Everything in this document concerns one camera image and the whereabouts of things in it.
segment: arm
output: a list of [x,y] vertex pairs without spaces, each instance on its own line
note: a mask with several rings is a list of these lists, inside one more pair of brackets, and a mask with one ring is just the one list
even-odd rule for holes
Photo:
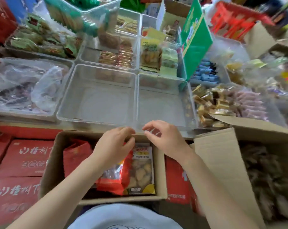
[[134,147],[135,134],[129,127],[104,133],[92,155],[35,205],[22,214],[7,229],[61,229],[95,181],[105,170],[122,161]]
[[203,160],[193,152],[177,127],[158,120],[147,123],[143,130],[146,130],[145,135],[152,143],[179,162],[186,171],[211,229],[259,228],[232,199]]

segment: white shirt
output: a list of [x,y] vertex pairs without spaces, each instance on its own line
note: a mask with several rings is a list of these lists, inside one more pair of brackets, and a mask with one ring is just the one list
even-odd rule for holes
[[174,220],[144,207],[130,204],[105,204],[79,216],[68,229],[182,229]]

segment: red plastic basket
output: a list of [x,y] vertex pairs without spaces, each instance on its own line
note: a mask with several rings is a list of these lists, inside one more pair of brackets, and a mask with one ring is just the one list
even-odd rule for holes
[[217,34],[221,29],[224,30],[222,36],[225,38],[241,41],[244,35],[256,24],[256,21],[271,26],[275,25],[267,15],[241,5],[219,1],[216,8],[217,11],[211,19],[213,24],[211,30],[214,34]]

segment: hand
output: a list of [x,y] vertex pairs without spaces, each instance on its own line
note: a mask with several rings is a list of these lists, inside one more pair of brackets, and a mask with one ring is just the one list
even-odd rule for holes
[[124,145],[125,139],[135,131],[131,127],[119,127],[109,130],[97,142],[90,159],[94,159],[101,165],[103,171],[118,164],[134,147],[134,137],[131,137]]
[[191,147],[185,142],[179,130],[174,125],[156,120],[144,125],[143,130],[145,130],[146,137],[155,146],[181,165],[193,154]]

